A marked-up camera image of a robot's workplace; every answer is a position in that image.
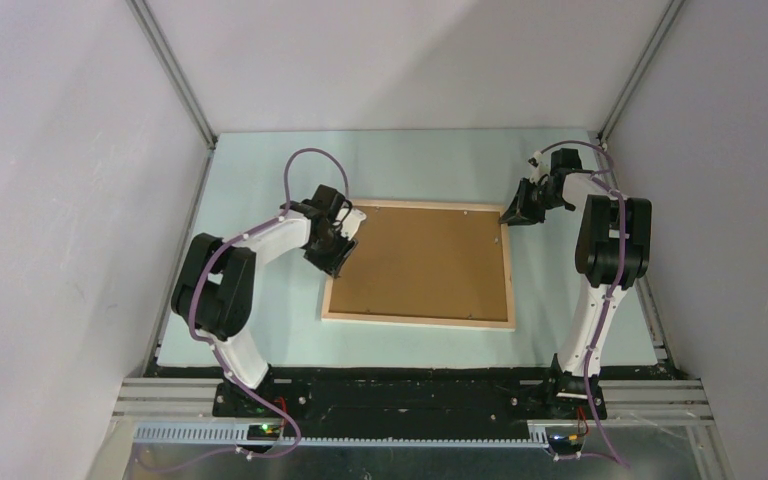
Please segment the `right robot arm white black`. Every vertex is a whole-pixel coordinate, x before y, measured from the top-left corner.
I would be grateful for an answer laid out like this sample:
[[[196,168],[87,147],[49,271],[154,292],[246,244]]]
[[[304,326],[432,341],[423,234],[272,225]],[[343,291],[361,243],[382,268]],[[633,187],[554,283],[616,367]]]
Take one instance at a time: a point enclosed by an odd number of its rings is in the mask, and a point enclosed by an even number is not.
[[[620,302],[642,278],[650,259],[652,204],[627,197],[610,187],[600,171],[584,168],[579,142],[545,148],[527,161],[522,178],[499,222],[530,226],[545,221],[548,211],[562,208],[581,215],[574,267],[581,290],[572,329],[553,356],[541,383],[545,411],[566,418],[582,401],[594,398],[602,350]]]

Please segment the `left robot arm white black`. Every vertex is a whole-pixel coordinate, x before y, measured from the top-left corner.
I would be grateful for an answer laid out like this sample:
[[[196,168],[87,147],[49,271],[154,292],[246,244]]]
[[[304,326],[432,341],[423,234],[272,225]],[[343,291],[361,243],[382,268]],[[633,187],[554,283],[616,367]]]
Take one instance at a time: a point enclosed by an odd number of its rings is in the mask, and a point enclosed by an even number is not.
[[[312,198],[285,203],[275,217],[229,240],[207,233],[192,239],[171,310],[186,321],[194,340],[208,345],[225,376],[240,386],[237,402],[250,415],[264,416],[276,403],[275,388],[263,381],[269,364],[247,327],[259,271],[300,250],[305,260],[335,278],[355,250],[366,219],[342,193],[321,185]]]

